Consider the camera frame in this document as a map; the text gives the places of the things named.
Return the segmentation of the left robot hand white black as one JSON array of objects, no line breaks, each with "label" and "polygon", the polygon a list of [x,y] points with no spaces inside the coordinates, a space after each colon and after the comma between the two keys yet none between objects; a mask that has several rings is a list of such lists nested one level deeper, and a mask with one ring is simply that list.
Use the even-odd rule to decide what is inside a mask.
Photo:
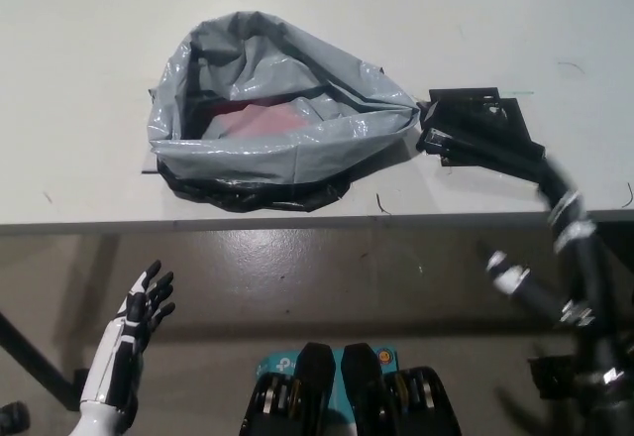
[{"label": "left robot hand white black", "polygon": [[143,355],[162,320],[175,304],[173,273],[161,274],[153,262],[133,283],[107,324],[85,381],[80,401],[125,410],[138,390]]}]

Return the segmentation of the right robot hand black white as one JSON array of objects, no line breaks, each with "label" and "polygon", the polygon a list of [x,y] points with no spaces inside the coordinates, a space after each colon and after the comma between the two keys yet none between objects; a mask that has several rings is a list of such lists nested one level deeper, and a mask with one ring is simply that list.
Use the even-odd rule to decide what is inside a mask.
[{"label": "right robot hand black white", "polygon": [[595,222],[578,190],[547,159],[534,167],[538,190],[548,203],[553,250],[564,266],[567,293],[556,296],[530,268],[512,263],[500,250],[483,250],[485,269],[502,294],[577,336],[580,374],[618,379],[629,367],[616,325],[616,305],[605,252]]}]

